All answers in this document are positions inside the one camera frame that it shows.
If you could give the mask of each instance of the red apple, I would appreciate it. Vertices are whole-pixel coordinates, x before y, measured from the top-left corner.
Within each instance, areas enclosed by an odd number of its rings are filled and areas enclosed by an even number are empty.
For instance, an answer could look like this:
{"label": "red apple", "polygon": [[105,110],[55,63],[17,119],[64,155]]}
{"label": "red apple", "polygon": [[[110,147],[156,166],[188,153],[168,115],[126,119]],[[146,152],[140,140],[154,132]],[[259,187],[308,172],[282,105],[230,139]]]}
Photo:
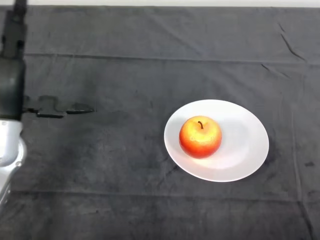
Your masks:
{"label": "red apple", "polygon": [[209,117],[194,116],[183,124],[179,141],[182,149],[191,157],[206,158],[220,147],[221,128]]}

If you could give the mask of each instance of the apple stem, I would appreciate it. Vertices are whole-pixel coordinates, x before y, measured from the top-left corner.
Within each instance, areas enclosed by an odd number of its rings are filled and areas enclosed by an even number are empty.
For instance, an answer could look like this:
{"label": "apple stem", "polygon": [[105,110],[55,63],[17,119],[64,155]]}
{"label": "apple stem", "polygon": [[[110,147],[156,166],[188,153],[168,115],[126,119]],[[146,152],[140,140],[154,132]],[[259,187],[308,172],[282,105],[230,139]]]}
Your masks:
{"label": "apple stem", "polygon": [[202,125],[202,122],[198,121],[198,124],[201,125],[201,129],[204,129],[204,126]]}

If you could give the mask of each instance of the white wall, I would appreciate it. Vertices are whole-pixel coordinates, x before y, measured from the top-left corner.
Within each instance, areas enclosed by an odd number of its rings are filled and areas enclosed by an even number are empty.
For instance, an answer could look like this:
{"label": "white wall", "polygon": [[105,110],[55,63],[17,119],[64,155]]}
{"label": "white wall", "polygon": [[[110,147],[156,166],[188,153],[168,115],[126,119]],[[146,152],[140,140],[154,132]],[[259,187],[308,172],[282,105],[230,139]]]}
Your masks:
{"label": "white wall", "polygon": [[[0,0],[11,5],[13,0]],[[218,7],[307,7],[320,8],[320,0],[28,0],[30,5],[87,6],[218,6]]]}

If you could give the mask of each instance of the plate rim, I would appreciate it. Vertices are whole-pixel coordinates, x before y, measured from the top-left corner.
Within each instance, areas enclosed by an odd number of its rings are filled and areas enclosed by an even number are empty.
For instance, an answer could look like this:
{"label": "plate rim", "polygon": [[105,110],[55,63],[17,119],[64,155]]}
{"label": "plate rim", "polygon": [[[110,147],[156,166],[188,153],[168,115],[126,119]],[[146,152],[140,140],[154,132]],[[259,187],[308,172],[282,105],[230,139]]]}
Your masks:
{"label": "plate rim", "polygon": [[[181,166],[177,161],[175,161],[172,156],[170,155],[169,151],[168,151],[168,148],[167,148],[167,140],[166,140],[166,128],[167,128],[167,125],[168,125],[168,122],[170,121],[170,119],[173,117],[173,115],[179,111],[180,109],[186,107],[187,105],[190,105],[190,104],[194,104],[194,103],[197,103],[197,102],[205,102],[205,101],[215,101],[215,102],[224,102],[224,103],[228,103],[228,104],[232,104],[232,105],[236,105],[244,110],[246,110],[247,112],[249,112],[250,114],[252,114],[259,122],[260,124],[262,125],[263,127],[263,130],[265,132],[265,135],[266,135],[266,139],[267,139],[267,151],[266,151],[266,154],[265,154],[265,157],[264,157],[264,160],[261,161],[261,164],[258,164],[257,167],[250,173],[248,174],[244,174],[243,176],[240,176],[240,177],[237,177],[237,178],[234,178],[234,179],[231,179],[231,180],[214,180],[214,179],[209,179],[209,178],[206,178],[206,177],[202,177],[202,176],[199,176],[199,175],[196,175],[194,173],[191,173],[190,171],[186,170],[183,166]],[[175,164],[177,164],[181,169],[183,169],[185,172],[187,172],[188,174],[196,177],[196,178],[199,178],[199,179],[202,179],[202,180],[206,180],[206,181],[209,181],[209,182],[215,182],[215,183],[229,183],[229,182],[235,182],[235,181],[238,181],[238,180],[241,180],[241,179],[244,179],[244,178],[247,178],[248,176],[252,175],[253,173],[255,173],[259,168],[261,168],[261,166],[265,163],[267,157],[268,157],[268,154],[269,154],[269,150],[270,150],[270,141],[269,141],[269,135],[268,135],[268,132],[266,130],[266,127],[264,126],[264,124],[260,121],[260,119],[255,115],[253,114],[251,111],[249,111],[248,109],[246,109],[245,107],[239,105],[239,104],[236,104],[234,102],[231,102],[231,101],[226,101],[226,100],[220,100],[220,99],[202,99],[202,100],[196,100],[196,101],[192,101],[192,102],[189,102],[181,107],[179,107],[177,110],[174,111],[174,113],[171,114],[171,116],[168,118],[166,124],[165,124],[165,127],[164,127],[164,131],[163,131],[163,140],[164,140],[164,145],[165,145],[165,149],[168,153],[168,155],[170,156],[170,158],[175,162]]]}

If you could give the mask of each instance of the plate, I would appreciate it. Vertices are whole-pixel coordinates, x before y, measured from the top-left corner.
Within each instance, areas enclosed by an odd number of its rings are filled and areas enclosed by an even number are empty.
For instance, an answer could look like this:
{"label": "plate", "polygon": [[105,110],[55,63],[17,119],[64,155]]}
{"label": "plate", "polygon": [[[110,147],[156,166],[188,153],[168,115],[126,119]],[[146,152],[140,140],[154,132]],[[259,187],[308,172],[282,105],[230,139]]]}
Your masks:
{"label": "plate", "polygon": [[[182,125],[194,116],[212,118],[221,127],[221,146],[207,158],[187,155],[179,143]],[[235,103],[213,99],[194,101],[179,108],[166,123],[164,144],[180,168],[212,182],[231,182],[253,174],[269,151],[267,131],[253,113]]]}

